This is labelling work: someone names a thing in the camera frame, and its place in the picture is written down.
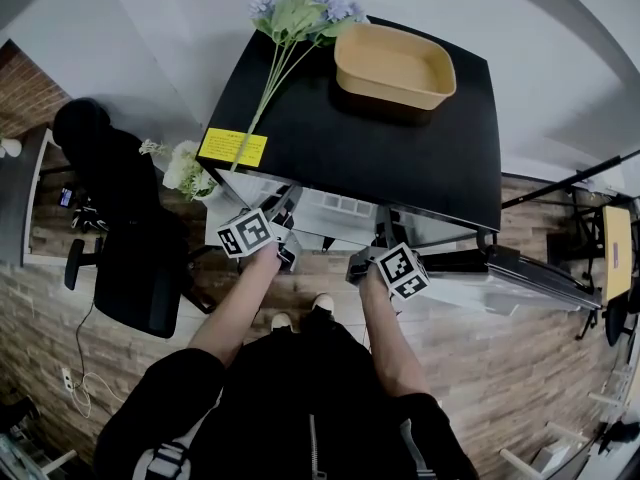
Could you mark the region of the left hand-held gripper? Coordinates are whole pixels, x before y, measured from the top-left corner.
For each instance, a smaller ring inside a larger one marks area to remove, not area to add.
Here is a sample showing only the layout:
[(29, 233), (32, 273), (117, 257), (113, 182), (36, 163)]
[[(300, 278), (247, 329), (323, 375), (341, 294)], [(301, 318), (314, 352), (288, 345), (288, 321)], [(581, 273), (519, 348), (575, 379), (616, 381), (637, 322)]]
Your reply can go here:
[[(263, 211), (260, 208), (251, 210), (220, 226), (216, 234), (226, 255), (231, 259), (246, 258), (270, 243), (276, 243), (277, 256), (281, 260), (280, 271), (292, 273), (301, 246), (291, 229), (302, 193), (301, 186), (292, 185), (284, 196), (274, 194), (267, 198), (263, 202)], [(272, 221), (281, 209), (283, 226)]]

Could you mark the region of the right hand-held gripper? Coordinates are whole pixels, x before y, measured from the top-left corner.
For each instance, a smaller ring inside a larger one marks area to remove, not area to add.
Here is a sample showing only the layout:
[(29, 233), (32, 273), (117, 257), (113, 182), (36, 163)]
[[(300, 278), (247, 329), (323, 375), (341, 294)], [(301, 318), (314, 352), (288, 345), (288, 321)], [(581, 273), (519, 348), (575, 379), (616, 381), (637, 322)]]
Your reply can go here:
[(419, 257), (401, 243), (400, 215), (384, 207), (381, 219), (376, 220), (371, 246), (353, 254), (349, 259), (346, 281), (357, 286), (374, 264), (389, 292), (402, 300), (423, 295), (429, 278)]

